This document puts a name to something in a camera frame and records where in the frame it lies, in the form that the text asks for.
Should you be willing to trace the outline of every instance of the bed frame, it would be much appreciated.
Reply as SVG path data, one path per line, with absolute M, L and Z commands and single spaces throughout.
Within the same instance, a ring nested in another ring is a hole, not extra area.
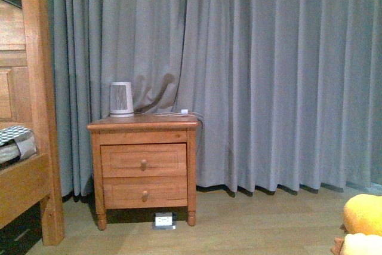
M 57 245 L 64 220 L 47 0 L 21 0 L 22 9 L 18 1 L 0 0 L 0 128 L 31 128 L 38 153 L 0 170 L 0 229 L 39 202 L 43 243 Z

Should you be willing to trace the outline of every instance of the white cable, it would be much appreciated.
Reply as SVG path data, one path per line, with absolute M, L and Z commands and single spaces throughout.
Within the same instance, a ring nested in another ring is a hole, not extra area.
M 182 109 L 180 112 L 163 112 L 163 113 L 155 113 L 154 116 L 195 116 L 198 119 L 205 119 L 205 117 L 201 113 L 189 112 L 187 109 Z

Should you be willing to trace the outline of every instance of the white space heater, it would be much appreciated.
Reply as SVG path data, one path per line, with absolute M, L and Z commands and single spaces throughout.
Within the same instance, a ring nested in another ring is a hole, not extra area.
M 130 82 L 112 82 L 110 86 L 110 116 L 114 118 L 134 116 Z

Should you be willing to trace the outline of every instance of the nightstand top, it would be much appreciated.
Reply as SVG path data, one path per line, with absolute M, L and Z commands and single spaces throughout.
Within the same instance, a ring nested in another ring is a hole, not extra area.
M 88 124 L 88 130 L 155 130 L 196 128 L 195 116 L 155 116 L 152 113 L 138 114 L 127 118 L 103 118 Z

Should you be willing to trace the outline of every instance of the bed post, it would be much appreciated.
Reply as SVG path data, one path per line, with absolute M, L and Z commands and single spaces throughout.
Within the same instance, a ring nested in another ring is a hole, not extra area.
M 47 153 L 50 157 L 50 195 L 40 202 L 42 240 L 44 245 L 57 245 L 64 238 L 64 219 L 47 0 L 21 1 L 24 15 L 33 132 L 36 135 L 39 151 Z

